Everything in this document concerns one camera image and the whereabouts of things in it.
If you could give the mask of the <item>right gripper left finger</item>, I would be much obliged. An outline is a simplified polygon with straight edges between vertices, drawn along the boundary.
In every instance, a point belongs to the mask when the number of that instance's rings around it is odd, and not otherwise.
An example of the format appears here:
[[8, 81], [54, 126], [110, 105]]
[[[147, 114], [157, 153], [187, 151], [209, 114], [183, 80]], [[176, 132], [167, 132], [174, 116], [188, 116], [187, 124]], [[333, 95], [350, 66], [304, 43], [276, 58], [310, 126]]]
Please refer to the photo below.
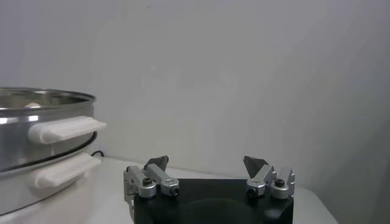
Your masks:
[[124, 200], [131, 201], [133, 197], [152, 198], [160, 193], [169, 197], [178, 197], [180, 194], [179, 180], [170, 177], [166, 172], [169, 162], [168, 156], [151, 158], [141, 169], [138, 166], [129, 166], [123, 173]]

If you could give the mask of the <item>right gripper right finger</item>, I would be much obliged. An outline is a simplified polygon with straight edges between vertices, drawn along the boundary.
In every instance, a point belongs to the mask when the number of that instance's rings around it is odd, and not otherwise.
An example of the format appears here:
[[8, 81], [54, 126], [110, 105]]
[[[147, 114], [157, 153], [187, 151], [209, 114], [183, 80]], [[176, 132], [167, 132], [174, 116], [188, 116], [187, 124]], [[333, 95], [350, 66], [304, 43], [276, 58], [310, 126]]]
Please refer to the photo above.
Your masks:
[[249, 174], [246, 180], [249, 198], [259, 198], [269, 190], [271, 197], [286, 200], [294, 196], [295, 174], [290, 167], [276, 170], [264, 159], [244, 156], [243, 163]]

